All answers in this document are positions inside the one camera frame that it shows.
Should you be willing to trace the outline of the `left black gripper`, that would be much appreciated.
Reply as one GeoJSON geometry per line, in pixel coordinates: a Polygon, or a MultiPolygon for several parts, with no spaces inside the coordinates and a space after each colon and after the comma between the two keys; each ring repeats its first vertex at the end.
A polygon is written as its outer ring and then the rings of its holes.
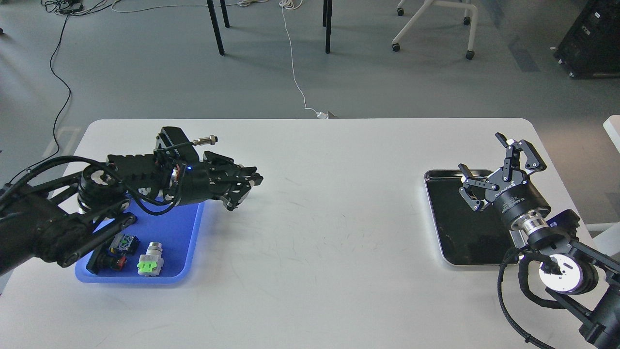
{"type": "Polygon", "coordinates": [[[233,211],[263,180],[256,167],[236,165],[232,158],[204,152],[202,161],[186,167],[179,182],[177,205],[216,200],[221,201],[228,211],[233,211]]]}

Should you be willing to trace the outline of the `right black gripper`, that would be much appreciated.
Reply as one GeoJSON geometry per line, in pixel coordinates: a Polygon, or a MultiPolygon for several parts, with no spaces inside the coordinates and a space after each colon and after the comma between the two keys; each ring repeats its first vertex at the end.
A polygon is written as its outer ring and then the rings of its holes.
{"type": "Polygon", "coordinates": [[[466,165],[458,165],[464,176],[459,194],[472,211],[478,212],[491,207],[500,216],[503,225],[510,230],[519,230],[514,223],[522,215],[534,211],[545,218],[551,212],[551,206],[529,180],[529,174],[546,170],[546,163],[534,148],[525,140],[509,140],[503,133],[496,133],[496,138],[506,149],[502,167],[483,179],[476,179],[466,165]],[[520,167],[520,156],[526,157],[524,172],[520,167]],[[485,190],[484,199],[479,199],[473,188],[485,190]]]}

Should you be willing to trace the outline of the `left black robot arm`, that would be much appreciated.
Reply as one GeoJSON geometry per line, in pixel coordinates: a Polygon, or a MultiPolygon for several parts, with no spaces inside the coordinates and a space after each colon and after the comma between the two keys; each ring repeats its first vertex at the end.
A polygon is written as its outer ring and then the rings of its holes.
{"type": "Polygon", "coordinates": [[[144,214],[208,200],[235,210],[263,177],[255,167],[196,147],[217,136],[191,141],[179,127],[162,127],[152,153],[45,159],[1,188],[1,274],[31,258],[70,267],[91,254],[89,269],[121,270],[127,253],[111,243],[144,214]]]}

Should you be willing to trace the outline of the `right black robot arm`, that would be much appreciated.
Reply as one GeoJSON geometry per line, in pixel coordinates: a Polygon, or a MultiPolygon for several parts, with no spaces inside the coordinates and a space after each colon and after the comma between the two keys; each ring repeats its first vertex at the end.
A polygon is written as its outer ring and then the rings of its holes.
{"type": "Polygon", "coordinates": [[[598,349],[620,346],[619,263],[582,243],[576,235],[580,217],[570,209],[548,217],[551,206],[531,183],[529,173],[542,172],[545,162],[529,141],[509,141],[496,133],[506,150],[503,165],[488,176],[476,177],[461,164],[459,194],[473,211],[493,207],[503,225],[527,237],[511,247],[500,264],[497,294],[509,324],[541,349],[548,344],[526,332],[510,316],[502,295],[508,263],[518,263],[521,292],[540,307],[566,309],[581,322],[579,333],[598,349]]]}

